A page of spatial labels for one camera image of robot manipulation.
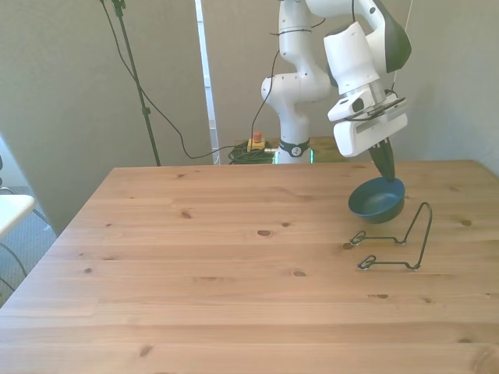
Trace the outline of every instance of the blue bowl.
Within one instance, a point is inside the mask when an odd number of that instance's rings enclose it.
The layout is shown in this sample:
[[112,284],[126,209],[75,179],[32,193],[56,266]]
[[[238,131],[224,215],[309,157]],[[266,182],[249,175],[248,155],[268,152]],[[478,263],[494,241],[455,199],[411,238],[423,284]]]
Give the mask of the blue bowl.
[[350,196],[350,210],[370,224],[383,224],[397,217],[405,204],[405,186],[395,179],[384,178],[368,181]]

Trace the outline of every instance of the floor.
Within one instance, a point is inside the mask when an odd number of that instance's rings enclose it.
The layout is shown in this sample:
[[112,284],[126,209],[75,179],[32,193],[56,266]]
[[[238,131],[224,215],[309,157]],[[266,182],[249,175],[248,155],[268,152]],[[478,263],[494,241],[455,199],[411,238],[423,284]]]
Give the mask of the floor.
[[[32,195],[32,192],[27,187],[14,187],[12,190],[19,194]],[[55,234],[52,229],[32,213],[17,228],[11,231],[2,240],[2,243],[10,247],[17,254],[29,273],[52,244],[54,244],[54,241]],[[23,272],[16,261],[1,247],[0,277],[4,278],[14,288],[17,288],[24,279]],[[2,307],[11,294],[12,292],[9,288],[4,284],[0,284],[0,307]]]

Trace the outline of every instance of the tripod pole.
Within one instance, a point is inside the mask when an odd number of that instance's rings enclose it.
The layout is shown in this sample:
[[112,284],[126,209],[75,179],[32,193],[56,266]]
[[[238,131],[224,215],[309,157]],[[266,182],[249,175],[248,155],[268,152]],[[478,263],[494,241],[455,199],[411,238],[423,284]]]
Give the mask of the tripod pole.
[[135,62],[133,61],[132,48],[130,47],[128,34],[126,33],[125,23],[123,22],[123,9],[125,8],[125,0],[112,0],[112,4],[115,7],[116,16],[118,17],[119,24],[122,27],[123,38],[125,39],[126,50],[128,51],[130,65],[132,66],[133,78],[137,85],[137,91],[139,92],[139,99],[140,103],[142,104],[142,114],[144,119],[146,120],[147,132],[149,133],[150,144],[153,148],[154,159],[156,160],[156,165],[161,166],[159,154],[157,153],[156,141],[154,140],[153,129],[152,126],[150,125],[150,119],[149,119],[150,109],[146,106],[146,103],[143,99],[142,87],[140,86],[139,75],[137,73]]

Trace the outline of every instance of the cable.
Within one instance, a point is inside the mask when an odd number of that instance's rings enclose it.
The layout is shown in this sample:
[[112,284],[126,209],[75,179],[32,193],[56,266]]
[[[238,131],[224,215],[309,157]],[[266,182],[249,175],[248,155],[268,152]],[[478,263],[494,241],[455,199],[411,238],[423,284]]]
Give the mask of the cable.
[[[265,143],[265,148],[272,148],[269,142]],[[266,153],[265,150],[252,150],[248,152],[248,142],[239,144],[229,155],[233,164],[271,164],[274,159],[273,153]]]
[[10,253],[10,255],[14,258],[14,260],[17,262],[17,264],[19,265],[19,267],[21,268],[21,270],[23,271],[23,274],[24,274],[24,277],[27,277],[28,276],[28,273],[26,272],[26,269],[24,268],[24,265],[23,263],[21,262],[21,260],[19,259],[19,257],[17,256],[17,254],[14,253],[14,251],[12,251],[7,245],[5,244],[2,244],[0,243],[0,247],[2,247],[5,251],[7,251],[8,253]]
[[393,91],[393,90],[385,90],[384,91],[386,94],[394,94],[398,98],[398,93]]
[[290,34],[290,33],[311,33],[312,30],[308,30],[308,29],[299,29],[299,30],[290,30],[290,31],[282,31],[280,32],[279,34],[275,34],[275,33],[269,33],[270,35],[273,35],[275,37],[280,37],[281,35],[284,35],[284,34]]
[[357,22],[357,20],[356,20],[356,0],[352,0],[352,19],[353,19],[353,22]]
[[0,282],[2,282],[5,286],[10,288],[10,291],[14,292],[16,290],[13,286],[11,286],[9,283],[7,283],[7,280],[3,279],[2,277],[0,277]]
[[313,25],[311,28],[315,29],[316,27],[319,27],[320,25],[322,25],[324,22],[326,22],[325,18],[322,20],[322,22],[319,22],[317,25]]
[[362,115],[362,113],[361,113],[361,114],[357,115],[357,117],[347,117],[347,118],[345,118],[345,120],[350,121],[350,122],[372,121],[373,119],[379,118],[382,115],[384,115],[388,109],[391,109],[393,107],[397,107],[397,105],[399,105],[404,100],[405,100],[405,97],[403,97],[402,99],[397,99],[396,101],[393,101],[390,104],[387,104],[381,108],[378,108],[376,111],[373,112],[373,114],[371,116],[369,116],[367,118],[357,118],[358,116]]
[[[268,100],[269,96],[271,95],[272,86],[274,85],[274,68],[275,68],[275,62],[278,60],[279,53],[281,53],[281,50],[278,49],[278,53],[276,53],[275,57],[274,57],[274,62],[272,62],[271,88],[269,89],[268,94],[265,97],[264,102],[260,106],[260,109],[258,109],[257,115],[255,116],[255,119],[253,120],[253,123],[251,124],[251,136],[250,136],[250,139],[253,138],[253,131],[255,129],[255,123],[257,122],[258,116],[260,115],[260,112],[264,108],[264,105],[267,103],[267,100]],[[252,150],[253,150],[253,142],[251,142],[251,146],[249,146],[249,151],[251,152]]]
[[[119,57],[120,59],[122,60],[122,63],[123,65],[125,66],[126,70],[128,71],[128,73],[130,74],[130,76],[132,77],[133,81],[135,83],[137,83],[136,81],[136,78],[135,76],[133,75],[132,73],[132,70],[130,70],[130,67],[128,67],[128,64],[126,63],[125,61],[125,58],[123,57],[123,54],[122,54],[122,50],[121,48],[119,47],[119,42],[118,42],[118,37],[116,36],[116,32],[115,32],[115,28],[112,24],[112,21],[111,21],[111,17],[109,16],[109,12],[108,12],[108,9],[106,8],[106,5],[104,3],[104,0],[101,0],[101,4],[102,4],[102,7],[104,8],[104,11],[106,13],[106,17],[108,18],[108,22],[109,22],[109,26],[111,27],[111,32],[112,32],[112,35],[113,37],[115,38],[115,43],[116,43],[116,47],[118,49],[118,54],[119,54]],[[219,148],[217,150],[214,150],[210,153],[207,153],[207,154],[204,154],[203,156],[191,156],[189,154],[189,152],[187,152],[187,149],[186,149],[186,145],[185,145],[185,142],[184,142],[184,137],[182,135],[182,133],[180,132],[179,129],[177,129],[177,127],[173,124],[172,121],[170,121],[170,118],[168,118],[157,106],[156,104],[147,96],[147,93],[143,90],[143,88],[140,86],[140,90],[142,91],[142,94],[144,95],[144,97],[146,98],[146,100],[149,102],[149,104],[152,105],[152,107],[154,109],[156,109],[156,111],[170,124],[170,126],[177,132],[177,134],[179,134],[179,137],[180,137],[180,143],[182,144],[182,150],[183,152],[186,154],[186,156],[188,158],[190,158],[191,160],[196,160],[196,159],[199,159],[199,158],[204,158],[204,157],[207,157],[207,156],[210,156],[214,153],[217,153],[219,152],[220,150],[225,150],[225,149],[228,149],[228,148],[235,148],[235,146],[223,146],[222,148]]]

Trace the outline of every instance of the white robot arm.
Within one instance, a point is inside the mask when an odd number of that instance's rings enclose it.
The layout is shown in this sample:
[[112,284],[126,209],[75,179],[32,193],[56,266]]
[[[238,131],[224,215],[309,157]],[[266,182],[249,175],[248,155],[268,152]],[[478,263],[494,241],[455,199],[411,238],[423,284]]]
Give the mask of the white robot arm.
[[[329,80],[310,50],[310,16],[352,15],[353,6],[373,33],[366,36],[360,24],[353,22],[325,37],[332,75]],[[281,119],[279,161],[310,162],[309,123],[296,112],[296,104],[323,100],[331,92],[331,83],[342,97],[328,114],[336,122],[334,137],[340,152],[354,157],[370,149],[373,159],[379,149],[390,153],[388,137],[407,126],[406,101],[393,93],[387,96],[380,76],[404,66],[411,44],[381,1],[281,0],[279,19],[281,56],[298,70],[296,74],[275,76],[267,99]],[[271,79],[266,79],[263,97],[267,97],[270,86]]]

